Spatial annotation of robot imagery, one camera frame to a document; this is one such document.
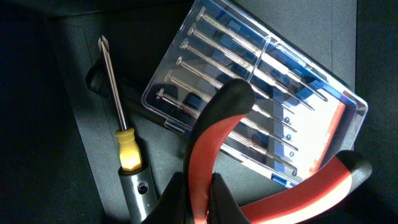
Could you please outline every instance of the plastic box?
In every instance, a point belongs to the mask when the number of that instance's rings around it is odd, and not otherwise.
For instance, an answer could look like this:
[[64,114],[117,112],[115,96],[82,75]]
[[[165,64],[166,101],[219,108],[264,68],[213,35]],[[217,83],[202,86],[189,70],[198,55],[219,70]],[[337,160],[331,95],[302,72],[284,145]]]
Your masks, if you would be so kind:
[[252,85],[256,104],[221,150],[286,187],[352,149],[368,110],[330,72],[222,0],[195,1],[142,102],[167,119],[166,128],[188,137],[231,78]]

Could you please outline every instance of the pliers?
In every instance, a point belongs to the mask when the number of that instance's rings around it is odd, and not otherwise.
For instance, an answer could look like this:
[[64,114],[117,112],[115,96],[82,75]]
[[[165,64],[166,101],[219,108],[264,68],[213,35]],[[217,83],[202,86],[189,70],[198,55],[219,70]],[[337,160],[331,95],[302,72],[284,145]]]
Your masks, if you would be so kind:
[[297,186],[239,207],[220,174],[213,174],[217,153],[228,134],[254,104],[243,80],[230,80],[197,119],[184,158],[157,206],[142,223],[297,223],[336,205],[372,172],[353,151],[340,151]]

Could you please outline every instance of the precision screwdriver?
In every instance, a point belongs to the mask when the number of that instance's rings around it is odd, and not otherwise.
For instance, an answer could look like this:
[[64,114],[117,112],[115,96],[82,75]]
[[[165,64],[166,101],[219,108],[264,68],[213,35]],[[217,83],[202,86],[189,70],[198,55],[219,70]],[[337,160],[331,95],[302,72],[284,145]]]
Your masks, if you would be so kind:
[[120,183],[129,209],[130,221],[132,224],[138,224],[156,206],[155,185],[149,164],[142,163],[141,152],[134,136],[134,128],[128,127],[124,117],[109,54],[109,43],[104,36],[99,38],[98,47],[106,65],[120,124],[120,130],[116,131],[121,162],[121,168],[119,169]]
[[[199,96],[203,101],[205,101],[205,102],[209,102],[209,101],[211,100],[211,96],[207,95],[206,93],[204,93],[204,92],[202,92],[202,91],[200,91],[200,90],[197,90],[196,88],[194,88],[194,87],[192,87],[192,86],[186,84],[185,82],[179,80],[178,78],[175,78],[175,77],[172,75],[172,72],[173,72],[173,70],[170,69],[169,72],[166,74],[166,76],[165,76],[165,78],[164,78],[164,81],[165,81],[165,82],[172,82],[172,83],[174,83],[174,84],[176,84],[176,85],[178,85],[178,86],[180,86],[180,87],[186,89],[187,91],[192,92],[192,93],[198,95],[198,96]],[[242,122],[243,124],[245,124],[246,126],[252,128],[252,129],[257,130],[257,131],[259,131],[260,133],[262,133],[262,134],[264,134],[264,135],[266,135],[266,136],[269,136],[270,138],[275,139],[276,141],[279,141],[280,143],[282,143],[282,144],[284,144],[284,145],[286,145],[286,146],[288,146],[288,147],[290,147],[290,148],[292,148],[292,149],[294,149],[294,150],[296,150],[296,151],[299,150],[299,149],[297,149],[297,147],[293,146],[291,143],[287,142],[286,140],[284,140],[284,139],[282,139],[282,138],[280,138],[280,137],[277,137],[277,136],[271,134],[268,130],[266,130],[266,129],[260,127],[258,124],[256,124],[255,122],[251,121],[249,118],[243,118],[243,119],[241,120],[241,122]]]
[[[193,118],[197,119],[200,115],[200,112],[191,108],[190,106],[187,106],[185,104],[183,104],[182,102],[176,100],[175,98],[169,96],[168,94],[164,93],[164,89],[161,88],[157,93],[156,93],[156,98],[157,99],[162,99],[168,103],[170,103],[171,105],[174,105],[178,108],[180,108],[181,110],[183,110],[184,112],[186,112],[187,114],[189,114],[190,116],[192,116]],[[280,156],[269,152],[267,149],[264,149],[263,147],[259,146],[258,144],[254,143],[252,140],[242,136],[241,134],[237,133],[236,131],[231,131],[230,134],[228,135],[229,138],[234,139],[235,141],[243,144],[244,146],[253,149],[257,152],[260,152],[263,155],[266,155],[267,157],[270,157],[271,159],[276,160],[277,162],[285,165],[286,167],[297,171],[297,168],[295,166],[293,166],[292,164],[290,164],[291,162],[293,162],[291,159],[289,159],[288,157],[285,158],[281,158]]]
[[255,45],[247,41],[245,38],[241,37],[239,34],[235,33],[233,30],[227,28],[211,16],[205,13],[206,8],[202,7],[201,11],[199,12],[196,20],[199,21],[201,18],[203,18],[204,21],[207,23],[211,24],[213,27],[217,28],[219,31],[227,34],[230,36],[235,42],[237,42],[239,45],[244,47],[246,50],[252,52],[255,56],[260,57],[261,60],[265,61],[269,65],[273,66],[276,68],[278,71],[280,71],[282,74],[287,75],[290,77],[292,80],[299,82],[312,92],[316,94],[319,98],[321,98],[323,101],[327,102],[328,98],[323,96],[319,91],[311,87],[309,84],[307,84],[302,78],[300,78],[298,75],[296,75],[294,72],[289,70],[285,65],[271,57],[270,55],[266,54],[265,52],[262,52],[259,48],[257,48]]
[[[217,89],[220,89],[223,84],[221,82],[219,82],[218,80],[215,80],[213,77],[209,76],[208,74],[199,71],[198,69],[196,69],[195,67],[191,66],[190,64],[188,64],[187,62],[184,62],[182,60],[182,57],[179,57],[175,63],[176,65],[181,65],[181,67],[187,69],[188,71],[192,72],[193,74],[201,77],[202,79],[206,80],[208,83],[210,83],[210,85],[214,86]],[[273,119],[274,121],[280,123],[281,125],[285,126],[287,129],[293,131],[293,132],[297,132],[294,128],[292,128],[288,123],[276,118],[275,116],[265,112],[264,110],[260,109],[260,107],[255,104],[252,108],[254,111],[262,114],[263,116],[265,116],[266,118],[270,118]]]
[[306,103],[305,101],[301,100],[300,98],[298,98],[294,94],[290,93],[285,86],[283,86],[282,84],[277,82],[272,76],[264,73],[263,71],[259,70],[258,68],[255,68],[253,65],[251,65],[249,62],[247,62],[246,60],[244,60],[240,56],[236,55],[234,52],[230,51],[226,47],[221,46],[219,43],[215,42],[214,40],[212,40],[211,38],[206,36],[204,33],[200,32],[196,28],[196,24],[195,23],[192,24],[191,28],[188,31],[188,35],[192,35],[192,34],[195,37],[198,37],[199,39],[201,39],[202,41],[207,43],[208,45],[210,45],[210,46],[214,47],[215,49],[219,50],[220,52],[222,52],[226,57],[228,57],[229,59],[231,59],[233,62],[237,63],[238,65],[242,66],[248,72],[253,72],[253,74],[255,76],[257,76],[258,78],[260,78],[264,82],[268,83],[268,85],[276,87],[282,93],[286,93],[289,96],[291,96],[292,98],[295,98],[296,100],[298,100],[306,108],[308,108],[308,109],[310,109],[312,111],[315,111],[312,106],[310,106],[308,103]]
[[[216,67],[218,70],[222,71],[223,73],[225,73],[227,76],[229,76],[231,78],[243,79],[239,75],[235,74],[234,72],[232,72],[231,70],[226,68],[224,65],[216,62],[211,57],[206,56],[205,54],[201,53],[199,50],[197,50],[194,47],[192,47],[191,45],[189,45],[188,39],[185,39],[181,43],[180,48],[181,49],[187,49],[187,50],[191,51],[192,53],[194,53],[195,55],[199,56],[200,58],[205,60],[207,63],[209,63],[210,65]],[[258,87],[256,87],[252,83],[250,83],[250,85],[251,85],[251,88],[253,89],[253,91],[255,93],[257,93],[257,94],[261,95],[262,97],[264,97],[265,99],[270,100],[270,101],[274,102],[275,104],[283,107],[283,109],[285,109],[286,111],[288,111],[288,112],[290,112],[292,114],[295,114],[292,110],[289,109],[289,107],[287,105],[284,105],[284,104],[279,103],[278,101],[272,99],[271,97],[269,97],[269,95],[267,93],[264,93],[262,90],[260,90]]]

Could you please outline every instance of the yellow plastic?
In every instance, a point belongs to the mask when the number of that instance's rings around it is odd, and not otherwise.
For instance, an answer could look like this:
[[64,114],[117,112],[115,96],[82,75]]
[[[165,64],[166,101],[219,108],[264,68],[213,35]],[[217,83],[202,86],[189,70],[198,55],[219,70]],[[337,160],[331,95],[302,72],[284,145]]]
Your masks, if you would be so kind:
[[119,140],[120,162],[125,171],[134,171],[142,167],[142,158],[134,136],[134,128],[116,131]]

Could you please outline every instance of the hand tool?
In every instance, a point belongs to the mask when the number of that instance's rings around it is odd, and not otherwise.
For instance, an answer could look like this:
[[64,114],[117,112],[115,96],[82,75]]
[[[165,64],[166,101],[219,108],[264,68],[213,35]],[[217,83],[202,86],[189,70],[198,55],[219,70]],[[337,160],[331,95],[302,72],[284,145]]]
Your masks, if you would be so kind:
[[239,208],[221,174],[213,174],[213,166],[225,139],[253,104],[254,92],[246,82],[223,85],[192,129],[183,172],[174,174],[143,224],[298,223],[336,205],[371,175],[365,158],[340,151],[301,184]]
[[226,35],[230,36],[235,42],[237,42],[239,45],[247,49],[248,51],[252,52],[256,57],[260,57],[261,60],[265,61],[268,63],[270,66],[276,68],[278,71],[280,71],[282,74],[287,75],[289,78],[292,80],[299,82],[301,85],[305,86],[314,94],[316,94],[319,98],[321,98],[323,101],[327,102],[328,99],[323,96],[319,91],[308,85],[303,79],[301,79],[298,75],[296,75],[294,72],[289,70],[285,65],[271,57],[265,52],[262,52],[259,48],[257,48],[254,44],[250,43],[247,41],[245,38],[241,37],[239,34],[235,33],[233,30],[227,28],[211,16],[205,13],[206,8],[202,7],[200,10],[196,20],[199,21],[200,19],[203,18],[204,21],[207,23],[211,24],[213,27],[218,29],[219,31],[225,33]]
[[[213,60],[211,57],[208,57],[206,55],[204,55],[203,53],[201,53],[199,50],[193,48],[191,45],[189,45],[188,39],[185,39],[181,45],[180,45],[181,49],[187,49],[189,51],[191,51],[192,53],[194,53],[195,55],[199,56],[200,58],[202,58],[203,60],[205,60],[207,63],[209,63],[210,65],[216,67],[218,70],[222,71],[223,73],[225,73],[226,75],[228,75],[231,78],[238,78],[238,79],[242,79],[242,77],[240,77],[239,75],[235,74],[234,72],[232,72],[231,70],[229,70],[228,68],[226,68],[225,66],[223,66],[222,64],[216,62],[215,60]],[[275,104],[283,107],[283,109],[285,109],[286,111],[295,114],[293,111],[291,111],[289,109],[289,107],[287,105],[284,105],[282,103],[279,103],[278,101],[272,99],[269,97],[269,95],[267,93],[264,93],[262,90],[260,90],[258,87],[254,86],[253,84],[251,84],[251,88],[253,89],[254,92],[258,93],[259,95],[261,95],[262,97],[264,97],[267,100],[271,100],[272,102],[274,102]]]
[[144,166],[142,163],[141,152],[134,136],[134,128],[129,128],[127,125],[114,77],[109,43],[103,35],[98,40],[98,47],[106,65],[120,124],[120,130],[116,131],[121,161],[119,178],[129,209],[131,223],[141,223],[150,214],[157,202],[154,181],[149,165]]
[[282,93],[286,93],[289,96],[295,98],[298,100],[301,104],[303,104],[306,108],[315,111],[312,106],[310,106],[308,103],[305,101],[301,100],[294,94],[290,93],[285,86],[277,82],[274,78],[272,78],[270,75],[264,73],[263,71],[259,70],[258,68],[255,68],[253,65],[251,65],[249,62],[247,62],[245,59],[241,58],[240,56],[236,55],[234,52],[228,50],[226,47],[221,46],[219,43],[215,42],[208,36],[206,36],[204,33],[200,32],[196,28],[196,24],[192,24],[192,27],[188,31],[188,35],[194,35],[195,37],[198,37],[200,40],[204,41],[208,45],[214,47],[215,49],[219,50],[221,53],[223,53],[226,57],[231,59],[233,62],[237,63],[238,65],[242,66],[244,69],[246,69],[249,72],[253,72],[255,76],[263,80],[264,82],[268,83],[270,86],[276,87],[279,91]]
[[[168,94],[164,93],[164,89],[161,88],[157,93],[156,93],[156,98],[157,99],[161,99],[164,100],[168,103],[170,103],[171,105],[174,105],[176,107],[178,107],[179,109],[181,109],[182,111],[184,111],[186,114],[189,114],[191,117],[197,119],[200,115],[200,112],[193,109],[190,106],[187,106],[185,104],[183,104],[182,102],[176,100],[175,98],[169,96]],[[267,157],[285,165],[286,167],[297,171],[297,168],[295,166],[293,166],[292,164],[290,164],[291,162],[293,162],[291,159],[289,159],[288,157],[284,157],[281,158],[280,156],[277,156],[271,152],[269,152],[267,149],[264,149],[263,147],[259,146],[258,144],[254,143],[252,140],[242,136],[241,134],[237,133],[236,131],[231,131],[230,134],[228,135],[229,138],[234,139],[235,141],[241,143],[242,145],[253,149],[257,152],[260,152],[263,155],[266,155]]]
[[[187,91],[192,92],[192,93],[198,95],[198,96],[199,96],[203,101],[205,101],[205,102],[209,102],[209,101],[211,100],[211,96],[207,95],[206,93],[204,93],[204,92],[202,92],[202,91],[200,91],[200,90],[197,90],[196,88],[194,88],[194,87],[192,87],[192,86],[186,84],[185,82],[179,80],[178,78],[175,78],[175,77],[172,75],[172,72],[173,72],[173,70],[170,69],[169,72],[167,73],[167,75],[166,75],[165,78],[164,78],[164,81],[165,81],[165,82],[169,82],[169,81],[170,81],[170,82],[172,82],[172,83],[174,83],[174,84],[176,84],[176,85],[178,85],[178,86],[180,86],[180,87],[186,89]],[[254,105],[254,106],[252,107],[252,110],[258,110],[258,107],[256,107],[256,106]],[[282,138],[280,138],[280,137],[277,137],[277,136],[271,134],[268,130],[266,130],[266,129],[260,127],[258,124],[256,124],[255,122],[251,121],[249,118],[243,118],[243,119],[241,120],[241,122],[242,122],[243,124],[245,124],[246,126],[248,126],[248,127],[252,128],[252,129],[255,129],[255,130],[259,131],[261,134],[263,134],[263,135],[265,135],[265,136],[269,136],[270,138],[275,139],[276,141],[279,141],[280,143],[284,144],[285,146],[288,146],[288,147],[290,147],[290,148],[292,148],[292,149],[294,149],[294,150],[296,150],[296,151],[299,150],[299,149],[297,149],[297,147],[295,147],[295,146],[293,146],[291,143],[287,142],[287,140],[282,139]]]
[[[191,66],[190,64],[188,64],[187,62],[184,62],[182,60],[182,57],[179,57],[175,63],[176,65],[181,65],[181,67],[187,69],[188,71],[192,72],[193,74],[201,77],[202,79],[206,80],[208,83],[210,83],[211,85],[213,85],[215,88],[220,89],[223,84],[221,82],[219,82],[218,80],[214,79],[213,77],[209,76],[208,74],[199,71],[198,69],[196,69],[195,67]],[[265,116],[266,118],[271,118],[274,121],[278,122],[279,124],[285,126],[287,129],[293,131],[293,132],[297,132],[294,128],[292,128],[290,126],[289,123],[286,123],[285,121],[281,121],[280,119],[276,118],[275,116],[263,111],[262,109],[260,109],[260,107],[255,104],[252,108],[254,111],[259,112],[260,114],[262,114],[263,116]]]

